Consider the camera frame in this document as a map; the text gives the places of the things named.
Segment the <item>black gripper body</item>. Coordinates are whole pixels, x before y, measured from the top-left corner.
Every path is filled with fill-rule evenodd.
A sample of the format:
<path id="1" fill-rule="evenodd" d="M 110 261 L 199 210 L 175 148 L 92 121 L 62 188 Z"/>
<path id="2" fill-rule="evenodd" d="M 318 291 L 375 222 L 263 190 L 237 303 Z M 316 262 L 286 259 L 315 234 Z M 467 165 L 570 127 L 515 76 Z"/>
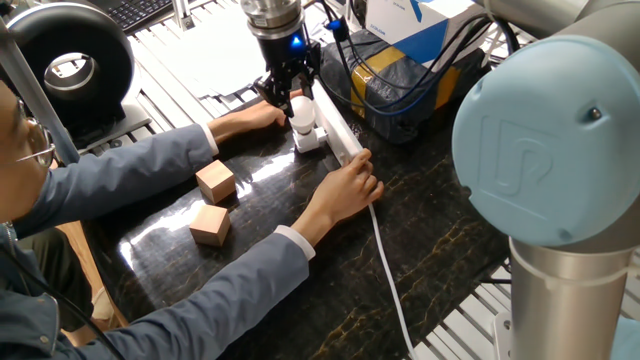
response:
<path id="1" fill-rule="evenodd" d="M 303 30 L 279 39 L 259 39 L 266 72 L 279 78 L 287 77 L 292 83 L 302 73 L 306 49 L 311 42 L 317 41 L 310 39 Z"/>

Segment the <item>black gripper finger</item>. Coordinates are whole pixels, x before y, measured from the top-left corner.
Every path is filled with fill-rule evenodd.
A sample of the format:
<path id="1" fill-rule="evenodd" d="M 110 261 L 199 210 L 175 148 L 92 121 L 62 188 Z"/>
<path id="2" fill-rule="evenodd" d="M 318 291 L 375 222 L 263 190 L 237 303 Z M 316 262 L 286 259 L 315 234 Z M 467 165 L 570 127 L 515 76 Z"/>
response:
<path id="1" fill-rule="evenodd" d="M 291 82 L 287 77 L 279 78 L 268 72 L 254 81 L 254 87 L 267 103 L 282 110 L 286 117 L 294 116 L 290 100 Z"/>
<path id="2" fill-rule="evenodd" d="M 306 49 L 303 70 L 300 74 L 300 85 L 303 95 L 311 100 L 314 99 L 312 91 L 314 79 L 320 73 L 321 56 L 321 45 L 318 42 L 311 42 Z"/>

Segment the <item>person's left hand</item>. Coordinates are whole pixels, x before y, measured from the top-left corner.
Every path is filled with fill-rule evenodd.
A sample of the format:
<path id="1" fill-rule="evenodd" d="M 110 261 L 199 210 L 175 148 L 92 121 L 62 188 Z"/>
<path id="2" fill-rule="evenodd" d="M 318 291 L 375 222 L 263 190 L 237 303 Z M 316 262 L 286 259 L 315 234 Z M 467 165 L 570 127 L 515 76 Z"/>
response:
<path id="1" fill-rule="evenodd" d="M 235 130 L 242 133 L 257 130 L 277 124 L 284 126 L 289 115 L 265 100 L 237 112 L 234 115 L 233 125 Z"/>

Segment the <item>person's right hand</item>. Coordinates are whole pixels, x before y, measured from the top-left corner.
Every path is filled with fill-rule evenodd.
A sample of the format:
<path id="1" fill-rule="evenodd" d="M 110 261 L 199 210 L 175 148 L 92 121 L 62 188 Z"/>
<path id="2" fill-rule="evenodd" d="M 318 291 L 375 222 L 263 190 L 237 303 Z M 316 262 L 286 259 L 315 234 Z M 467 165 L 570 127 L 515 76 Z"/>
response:
<path id="1" fill-rule="evenodd" d="M 383 182 L 373 174 L 372 153 L 364 149 L 350 162 L 330 172 L 315 190 L 304 214 L 328 227 L 378 200 Z"/>

